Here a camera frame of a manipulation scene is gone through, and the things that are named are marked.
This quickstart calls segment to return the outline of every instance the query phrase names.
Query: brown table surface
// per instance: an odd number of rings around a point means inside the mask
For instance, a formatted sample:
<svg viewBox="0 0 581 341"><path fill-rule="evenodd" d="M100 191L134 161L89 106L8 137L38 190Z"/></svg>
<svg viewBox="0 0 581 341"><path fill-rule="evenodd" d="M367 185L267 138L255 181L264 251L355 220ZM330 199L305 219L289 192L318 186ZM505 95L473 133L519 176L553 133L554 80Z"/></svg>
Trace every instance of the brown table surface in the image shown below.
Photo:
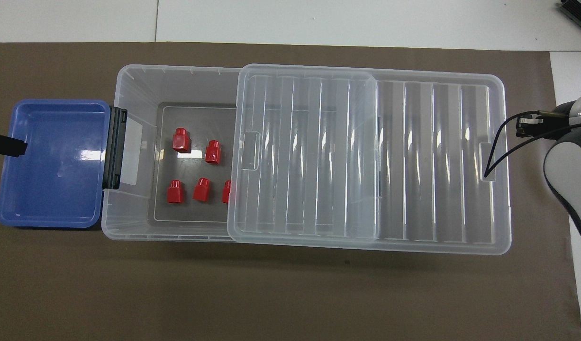
<svg viewBox="0 0 581 341"><path fill-rule="evenodd" d="M127 64L249 63L490 73L508 115L555 106L547 52L6 43L0 134L21 99L113 103ZM0 225L0 340L580 340L568 216L542 175L549 146L510 159L513 242L498 257L115 242L98 226Z"/></svg>

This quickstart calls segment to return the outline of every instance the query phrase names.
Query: transparent box lid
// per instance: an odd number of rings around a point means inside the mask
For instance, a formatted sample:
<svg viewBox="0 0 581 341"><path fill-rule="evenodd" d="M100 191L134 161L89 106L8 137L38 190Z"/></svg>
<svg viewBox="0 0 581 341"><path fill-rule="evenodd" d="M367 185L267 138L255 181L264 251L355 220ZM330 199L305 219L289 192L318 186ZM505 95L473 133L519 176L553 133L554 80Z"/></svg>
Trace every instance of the transparent box lid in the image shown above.
<svg viewBox="0 0 581 341"><path fill-rule="evenodd" d="M511 244L495 76L296 65L239 74L227 230L238 242L468 254ZM496 156L507 148L499 140Z"/></svg>

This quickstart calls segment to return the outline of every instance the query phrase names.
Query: blue plastic lid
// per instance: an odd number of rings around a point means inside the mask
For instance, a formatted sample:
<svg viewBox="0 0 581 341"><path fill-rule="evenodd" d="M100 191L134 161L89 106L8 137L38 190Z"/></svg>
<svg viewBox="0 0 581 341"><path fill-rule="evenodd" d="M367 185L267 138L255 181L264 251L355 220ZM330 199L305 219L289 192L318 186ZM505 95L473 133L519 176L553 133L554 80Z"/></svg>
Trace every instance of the blue plastic lid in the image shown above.
<svg viewBox="0 0 581 341"><path fill-rule="evenodd" d="M100 216L110 108L104 101L24 99L9 136L25 155L5 157L0 222L9 226L85 228Z"/></svg>

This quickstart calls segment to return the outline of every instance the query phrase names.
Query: red plastic block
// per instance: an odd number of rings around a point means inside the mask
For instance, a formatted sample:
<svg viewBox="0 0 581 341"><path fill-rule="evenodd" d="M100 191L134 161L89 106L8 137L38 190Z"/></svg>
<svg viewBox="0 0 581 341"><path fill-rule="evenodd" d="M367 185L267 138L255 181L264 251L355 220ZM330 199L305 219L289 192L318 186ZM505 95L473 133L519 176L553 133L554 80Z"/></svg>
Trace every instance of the red plastic block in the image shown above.
<svg viewBox="0 0 581 341"><path fill-rule="evenodd" d="M198 179L196 188L193 189L193 198L199 201L206 201L209 198L210 180L206 178Z"/></svg>
<svg viewBox="0 0 581 341"><path fill-rule="evenodd" d="M185 128L177 128L173 135L173 149L179 153L191 153L191 140Z"/></svg>
<svg viewBox="0 0 581 341"><path fill-rule="evenodd" d="M211 140L206 147L206 155L204 156L204 161L208 163L219 163L221 160L221 145L217 140Z"/></svg>
<svg viewBox="0 0 581 341"><path fill-rule="evenodd" d="M171 204L183 202L183 183L178 180L171 181L171 187L166 191L166 201Z"/></svg>
<svg viewBox="0 0 581 341"><path fill-rule="evenodd" d="M223 187L223 196L221 196L222 203L229 203L229 193L232 190L232 181L225 181L225 186Z"/></svg>

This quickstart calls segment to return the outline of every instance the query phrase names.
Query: white table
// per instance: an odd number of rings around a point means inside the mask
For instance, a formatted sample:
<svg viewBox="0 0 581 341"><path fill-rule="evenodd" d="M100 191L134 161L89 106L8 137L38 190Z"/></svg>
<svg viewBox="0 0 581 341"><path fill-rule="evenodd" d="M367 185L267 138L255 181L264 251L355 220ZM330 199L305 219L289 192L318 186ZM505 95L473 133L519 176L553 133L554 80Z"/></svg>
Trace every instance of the white table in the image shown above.
<svg viewBox="0 0 581 341"><path fill-rule="evenodd" d="M581 95L581 29L557 0L0 0L0 41L204 41L544 50ZM581 306L581 238L571 227Z"/></svg>

